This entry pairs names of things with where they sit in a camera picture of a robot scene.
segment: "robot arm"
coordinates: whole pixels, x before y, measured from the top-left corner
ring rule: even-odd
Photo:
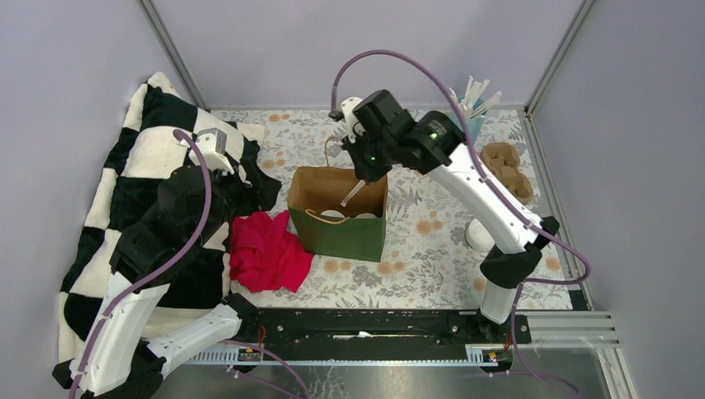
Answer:
[[[348,132],[343,149],[350,154],[360,180],[372,183],[392,165],[401,164],[448,189],[485,226],[495,247],[481,265],[487,287],[480,310],[492,322],[502,324],[509,317],[519,283],[534,271],[547,242],[527,229],[491,192],[471,162],[462,132],[438,111],[428,112],[416,122],[384,90],[364,100],[348,98],[330,116],[345,120]],[[558,224],[554,218],[534,214],[489,170],[486,173],[528,220],[555,233]]]
[[[66,388],[81,372],[78,387],[84,391],[82,397],[150,397],[161,380],[181,363],[213,343],[237,335],[243,327],[243,314],[256,317],[250,312],[249,303],[230,296],[212,312],[171,334],[150,341],[141,338],[170,283],[224,222],[274,206],[276,196],[265,195],[263,190],[279,191],[281,184],[258,178],[254,165],[239,165],[252,172],[249,177],[253,183],[243,182],[225,154],[225,138],[224,132],[211,129],[200,132],[196,140],[211,170],[212,193],[208,219],[196,244],[173,267],[127,294],[110,316],[104,317],[109,303],[171,259],[193,234],[205,202],[201,168],[185,165],[174,170],[169,179],[159,184],[157,201],[140,221],[122,233],[110,260],[106,296],[89,333],[93,337],[99,332],[93,338],[95,345],[87,364],[81,367],[81,353],[55,367],[55,378]]]

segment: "red cloth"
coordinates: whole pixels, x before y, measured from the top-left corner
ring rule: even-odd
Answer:
[[[230,238],[230,278],[253,293],[282,287],[297,292],[311,270],[313,255],[298,237],[286,231],[289,212],[274,220],[266,212],[233,222]]]

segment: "white wall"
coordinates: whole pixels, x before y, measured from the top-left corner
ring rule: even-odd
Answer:
[[[705,2],[597,2],[535,119],[640,398],[705,390]]]
[[[57,296],[131,94],[184,93],[137,2],[0,1],[0,397],[53,381]]]
[[[388,48],[416,58],[462,90],[492,80],[523,105],[539,83],[580,0],[156,0],[211,107],[328,106],[350,57]],[[446,103],[419,72],[394,59],[359,62],[340,96],[387,88],[407,105]]]

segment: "floral table surface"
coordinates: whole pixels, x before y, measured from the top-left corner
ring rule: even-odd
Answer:
[[[259,165],[283,182],[271,214],[287,209],[286,194],[299,166],[325,166],[323,143],[343,136],[343,124],[329,120],[326,111],[213,111],[225,121],[258,123],[268,133]],[[514,145],[521,157],[520,170],[534,186],[528,205],[539,215],[547,206],[536,184],[535,172],[516,111],[491,111],[476,143],[477,150],[491,142]],[[331,166],[352,168],[340,147],[328,147]],[[480,273],[484,254],[470,248],[465,228],[473,215],[439,184],[416,172],[395,167],[388,175],[387,240],[382,262],[365,262],[316,255],[311,272],[297,293],[287,289],[241,292],[260,307],[297,308],[478,308],[486,280]],[[553,244],[544,251],[534,277],[563,279]],[[571,309],[567,288],[526,284],[519,308]]]

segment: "checkered blanket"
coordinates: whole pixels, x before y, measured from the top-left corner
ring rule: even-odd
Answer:
[[[172,135],[175,127],[191,132],[217,127],[228,135],[227,153],[238,162],[244,157],[256,159],[256,143],[264,138],[261,125],[226,123],[181,100],[161,72],[140,86],[103,165],[76,261],[62,283],[59,362],[75,357],[84,345],[106,292],[108,261],[121,232],[155,202],[157,185],[191,162],[189,150],[177,145]],[[243,170],[239,174],[246,178]],[[144,337],[170,333],[200,318],[228,293],[229,232],[229,224],[224,224],[198,258],[180,272],[152,313]]]

